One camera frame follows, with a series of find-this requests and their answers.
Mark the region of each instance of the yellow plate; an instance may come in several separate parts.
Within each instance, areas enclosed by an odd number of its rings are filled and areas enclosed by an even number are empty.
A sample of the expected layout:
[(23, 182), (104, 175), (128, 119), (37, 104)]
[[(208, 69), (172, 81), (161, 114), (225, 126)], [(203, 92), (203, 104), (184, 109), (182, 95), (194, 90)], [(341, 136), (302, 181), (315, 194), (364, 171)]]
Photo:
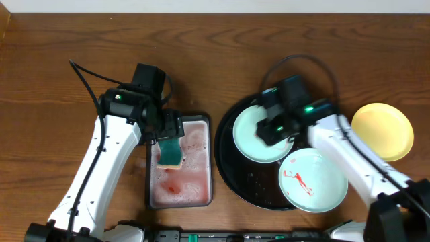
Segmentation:
[(408, 118), (388, 104), (368, 104), (352, 119), (352, 129), (385, 161), (397, 161), (412, 148), (414, 132)]

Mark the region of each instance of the soap foam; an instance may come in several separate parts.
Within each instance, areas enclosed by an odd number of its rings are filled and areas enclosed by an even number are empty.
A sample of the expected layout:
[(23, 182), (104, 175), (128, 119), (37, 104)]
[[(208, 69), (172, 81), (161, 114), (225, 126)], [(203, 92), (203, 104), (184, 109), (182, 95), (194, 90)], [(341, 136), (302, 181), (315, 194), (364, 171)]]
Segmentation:
[(183, 129), (180, 169), (157, 167), (160, 147), (151, 148), (150, 204), (154, 208), (203, 206), (211, 199), (208, 125), (204, 121), (184, 122)]

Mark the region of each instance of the green connector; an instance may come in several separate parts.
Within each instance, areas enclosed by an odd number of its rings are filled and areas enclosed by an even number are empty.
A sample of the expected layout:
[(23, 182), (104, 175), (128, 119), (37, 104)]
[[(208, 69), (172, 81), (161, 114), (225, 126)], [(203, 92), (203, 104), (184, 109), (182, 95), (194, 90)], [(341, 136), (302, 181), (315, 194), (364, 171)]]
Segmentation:
[(197, 242), (197, 235), (189, 235), (188, 242)]

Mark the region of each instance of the white plate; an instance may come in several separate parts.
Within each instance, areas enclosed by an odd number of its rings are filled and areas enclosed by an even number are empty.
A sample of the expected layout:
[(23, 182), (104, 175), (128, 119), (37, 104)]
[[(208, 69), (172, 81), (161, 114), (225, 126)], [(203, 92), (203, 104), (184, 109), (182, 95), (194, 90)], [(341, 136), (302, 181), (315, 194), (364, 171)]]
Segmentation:
[(288, 201), (307, 212), (336, 208), (348, 191), (348, 180), (337, 166), (311, 148), (294, 151), (285, 158), (279, 182)]
[(271, 163), (285, 157), (293, 142), (287, 139), (267, 146), (257, 137), (257, 123), (267, 117), (263, 106), (254, 105), (241, 112), (233, 125), (233, 139), (237, 149), (248, 159), (259, 163)]

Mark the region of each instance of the wooden table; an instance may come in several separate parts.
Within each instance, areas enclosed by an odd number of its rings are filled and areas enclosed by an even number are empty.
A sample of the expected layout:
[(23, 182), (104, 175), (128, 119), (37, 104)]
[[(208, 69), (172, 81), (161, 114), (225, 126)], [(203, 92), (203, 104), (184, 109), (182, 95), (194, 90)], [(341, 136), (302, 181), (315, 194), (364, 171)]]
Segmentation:
[[(96, 113), (70, 58), (125, 82), (137, 63), (158, 65), (177, 86), (171, 107), (209, 113), (214, 138), (226, 111), (258, 91), (275, 61), (314, 54), (338, 74), (348, 117), (370, 102), (406, 114), (414, 145), (392, 164), (418, 180), (430, 176), (429, 40), (429, 15), (13, 14), (0, 50), (0, 240), (21, 241), (31, 222), (46, 222), (87, 150)], [(323, 72), (306, 61), (291, 62), (278, 78), (288, 74), (303, 74), (317, 95), (331, 94)], [(96, 95), (112, 87), (87, 79)], [(366, 219), (353, 188), (324, 214), (254, 207), (228, 189), (215, 160), (211, 205), (149, 211), (144, 159), (144, 147), (129, 158), (107, 228), (137, 219), (154, 228), (288, 231)]]

